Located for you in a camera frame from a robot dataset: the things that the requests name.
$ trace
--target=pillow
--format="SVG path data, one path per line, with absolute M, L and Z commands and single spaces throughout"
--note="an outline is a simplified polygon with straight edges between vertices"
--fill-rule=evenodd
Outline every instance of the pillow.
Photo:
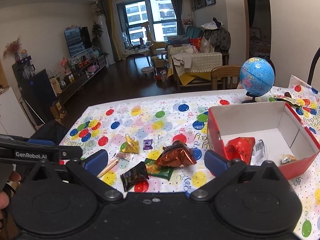
M 179 45 L 179 44 L 189 44 L 190 43 L 190 38 L 185 37 L 181 39 L 176 39 L 176 40 L 171 40 L 170 45 Z
M 201 38 L 198 38 L 198 39 L 190 39 L 190 43 L 192 43 L 193 46 L 195 46 L 198 51 L 200 50 Z

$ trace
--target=yellow curtain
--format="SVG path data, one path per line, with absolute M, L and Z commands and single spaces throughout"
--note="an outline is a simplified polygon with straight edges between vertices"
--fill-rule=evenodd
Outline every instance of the yellow curtain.
M 117 54 L 117 58 L 121 59 L 120 53 L 119 53 L 119 49 L 118 49 L 117 40 L 116 40 L 115 35 L 114 35 L 116 33 L 116 30 L 115 30 L 115 23 L 114 23 L 114 17 L 113 17 L 112 0 L 108 0 L 108 5 L 109 5 L 109 17 L 110 17 L 110 22 L 111 22 L 111 39 L 112 39 L 112 42 L 113 42 L 114 47 L 115 47 L 115 52 Z

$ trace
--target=birthday tablecloth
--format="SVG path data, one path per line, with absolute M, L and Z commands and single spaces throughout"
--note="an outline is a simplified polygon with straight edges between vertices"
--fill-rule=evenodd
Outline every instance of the birthday tablecloth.
M 303 108 L 295 108 L 303 125 L 320 140 L 320 94 L 305 82 L 292 76 L 289 88 L 273 87 L 266 95 L 256 98 L 268 101 L 271 95 L 289 92 Z M 197 164 L 175 168 L 169 181 L 151 177 L 137 184 L 133 192 L 186 192 L 201 187 L 214 178 L 204 166 L 207 141 L 208 109 L 216 105 L 240 104 L 247 99 L 245 90 L 221 90 L 182 93 L 90 106 L 77 120 L 60 145 L 80 146 L 83 158 L 100 149 L 107 150 L 109 162 L 125 147 L 125 135 L 139 141 L 140 153 L 131 162 L 120 160 L 102 180 L 124 193 L 120 175 L 145 158 L 157 159 L 162 147 L 176 139 L 193 148 Z M 143 150 L 143 140 L 152 139 L 152 149 Z M 299 196 L 303 212 L 295 233 L 301 238 L 320 238 L 320 159 L 319 156 L 301 176 L 289 180 Z

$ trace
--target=teal chair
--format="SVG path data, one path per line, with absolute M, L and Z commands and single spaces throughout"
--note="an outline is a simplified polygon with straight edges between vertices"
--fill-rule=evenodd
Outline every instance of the teal chair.
M 186 31 L 186 37 L 189 37 L 190 39 L 202 38 L 203 35 L 204 35 L 203 30 L 197 27 L 189 26 Z

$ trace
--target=gray curtain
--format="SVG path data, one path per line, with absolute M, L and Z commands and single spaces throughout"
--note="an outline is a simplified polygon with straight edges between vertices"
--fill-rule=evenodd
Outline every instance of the gray curtain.
M 116 47 L 112 38 L 112 28 L 111 28 L 111 18 L 110 18 L 110 13 L 109 13 L 109 1 L 108 0 L 101 0 L 98 2 L 100 8 L 102 9 L 103 14 L 106 17 L 106 23 L 107 23 L 107 28 L 110 36 L 110 42 L 111 42 L 111 48 L 112 48 L 112 54 L 113 58 L 115 59 L 115 62 L 120 61 L 118 57 L 118 53 L 116 52 Z
M 182 0 L 171 0 L 174 12 L 177 16 L 177 33 L 178 35 L 185 35 L 184 27 L 181 20 L 182 14 Z

